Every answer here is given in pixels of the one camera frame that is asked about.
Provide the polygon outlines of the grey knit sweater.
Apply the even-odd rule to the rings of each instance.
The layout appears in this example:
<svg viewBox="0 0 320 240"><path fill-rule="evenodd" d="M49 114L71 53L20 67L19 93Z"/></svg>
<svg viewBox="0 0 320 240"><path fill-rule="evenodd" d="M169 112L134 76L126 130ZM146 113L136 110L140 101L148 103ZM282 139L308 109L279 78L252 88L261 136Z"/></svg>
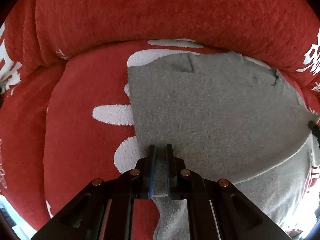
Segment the grey knit sweater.
<svg viewBox="0 0 320 240"><path fill-rule="evenodd" d="M319 115L276 69L235 52L127 61L137 141L171 144L202 178L232 182L285 232L319 149Z"/></svg>

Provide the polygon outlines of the red bedding with white characters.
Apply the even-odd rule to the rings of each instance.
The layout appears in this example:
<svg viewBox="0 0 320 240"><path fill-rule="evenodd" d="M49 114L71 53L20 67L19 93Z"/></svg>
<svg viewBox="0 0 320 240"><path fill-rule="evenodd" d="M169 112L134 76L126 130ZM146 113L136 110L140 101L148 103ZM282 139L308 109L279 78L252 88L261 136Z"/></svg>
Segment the red bedding with white characters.
<svg viewBox="0 0 320 240"><path fill-rule="evenodd" d="M1 194L35 230L94 178L144 157L128 65L235 52L319 115L319 19L306 0L18 0L1 26Z"/></svg>

